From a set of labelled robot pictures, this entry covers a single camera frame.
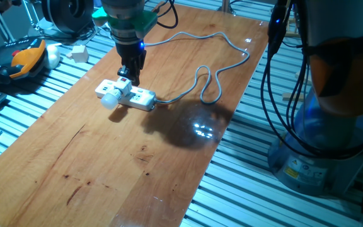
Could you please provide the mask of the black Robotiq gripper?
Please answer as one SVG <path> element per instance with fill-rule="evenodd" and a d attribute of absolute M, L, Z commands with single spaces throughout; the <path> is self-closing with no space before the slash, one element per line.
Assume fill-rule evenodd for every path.
<path fill-rule="evenodd" d="M 144 66 L 146 58 L 144 41 L 140 39 L 132 44 L 116 43 L 115 46 L 123 65 L 117 74 L 120 77 L 129 77 L 133 86 L 139 86 L 140 67 Z"/>

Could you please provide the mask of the bystander hand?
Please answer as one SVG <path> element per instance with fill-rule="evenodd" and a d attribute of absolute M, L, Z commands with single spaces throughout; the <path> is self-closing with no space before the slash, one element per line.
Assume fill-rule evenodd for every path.
<path fill-rule="evenodd" d="M 0 13 L 7 11 L 12 5 L 11 0 L 0 0 Z"/>

